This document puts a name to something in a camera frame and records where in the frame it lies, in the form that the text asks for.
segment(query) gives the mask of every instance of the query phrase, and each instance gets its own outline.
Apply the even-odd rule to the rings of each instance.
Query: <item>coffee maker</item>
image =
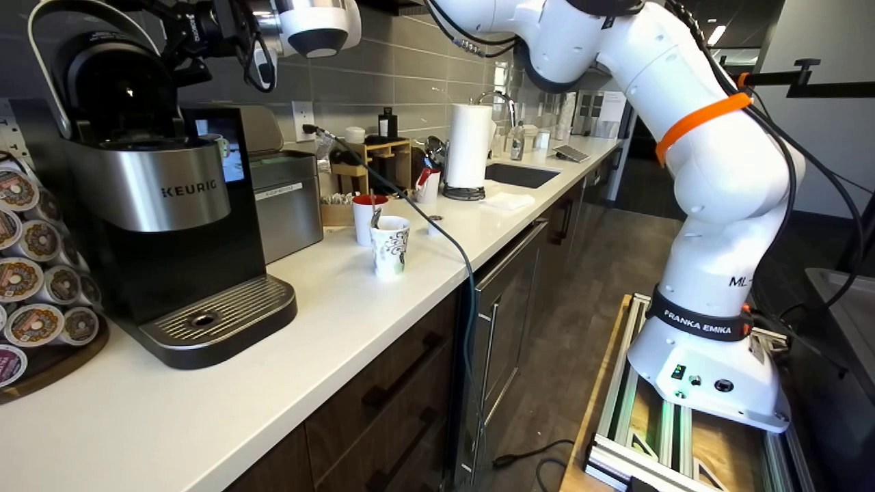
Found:
[[[241,113],[180,109],[174,72],[136,21],[84,11],[111,34],[61,47],[47,77],[65,159],[39,175],[61,196],[109,319],[174,370],[228,362],[295,317],[289,284],[266,273]]]

